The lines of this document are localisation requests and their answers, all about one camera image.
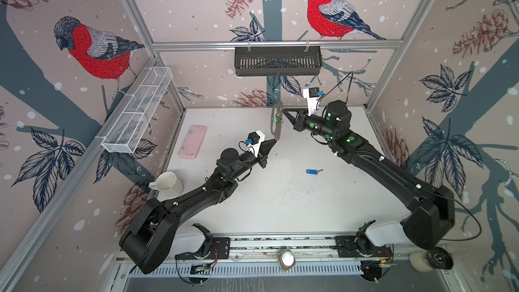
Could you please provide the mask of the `blue tagged key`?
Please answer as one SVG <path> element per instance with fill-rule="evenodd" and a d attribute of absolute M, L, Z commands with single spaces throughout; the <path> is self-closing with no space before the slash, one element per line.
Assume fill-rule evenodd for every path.
<path fill-rule="evenodd" d="M 317 174 L 321 173 L 322 171 L 323 171 L 323 169 L 320 169 L 320 170 L 307 169 L 305 172 L 307 174 L 317 175 Z"/>

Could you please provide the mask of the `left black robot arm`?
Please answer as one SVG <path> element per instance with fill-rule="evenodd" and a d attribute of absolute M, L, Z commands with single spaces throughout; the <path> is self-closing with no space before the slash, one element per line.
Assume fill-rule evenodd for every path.
<path fill-rule="evenodd" d="M 229 198 L 238 188 L 239 176 L 257 164 L 265 168 L 268 154 L 276 143 L 276 139 L 270 139 L 260 143 L 254 151 L 242 154 L 228 148 L 199 188 L 166 201 L 147 200 L 122 235 L 121 249 L 142 273 L 152 273 L 166 260 L 178 228 L 202 210 Z"/>

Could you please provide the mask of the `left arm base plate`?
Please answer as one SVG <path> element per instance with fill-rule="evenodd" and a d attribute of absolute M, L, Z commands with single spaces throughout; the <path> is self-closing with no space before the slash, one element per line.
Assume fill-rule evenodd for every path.
<path fill-rule="evenodd" d="M 176 255 L 176 260 L 227 260 L 229 259 L 231 249 L 231 239 L 229 237 L 213 238 L 206 255 L 201 255 L 205 247 L 201 247 L 201 251 L 195 253 L 183 253 Z"/>

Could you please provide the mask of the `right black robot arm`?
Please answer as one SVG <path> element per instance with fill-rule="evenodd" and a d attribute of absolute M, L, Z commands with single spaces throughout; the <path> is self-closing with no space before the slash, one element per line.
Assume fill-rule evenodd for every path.
<path fill-rule="evenodd" d="M 369 255 L 375 247 L 400 243 L 413 243 L 423 250 L 433 250 L 454 227 L 453 192 L 413 177 L 352 131 L 351 112 L 345 102 L 329 103 L 322 116 L 311 114 L 305 108 L 275 107 L 272 121 L 277 129 L 281 128 L 283 118 L 298 132 L 309 131 L 313 136 L 322 137 L 321 143 L 336 157 L 370 175 L 410 211 L 402 220 L 386 223 L 371 220 L 360 227 L 354 240 L 359 253 Z"/>

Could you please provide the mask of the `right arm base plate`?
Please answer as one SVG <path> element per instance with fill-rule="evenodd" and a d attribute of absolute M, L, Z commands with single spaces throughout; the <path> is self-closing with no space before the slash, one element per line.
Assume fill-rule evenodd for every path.
<path fill-rule="evenodd" d="M 356 236 L 336 236 L 335 249 L 340 258 L 393 258 L 389 246 L 378 247 L 366 238 Z"/>

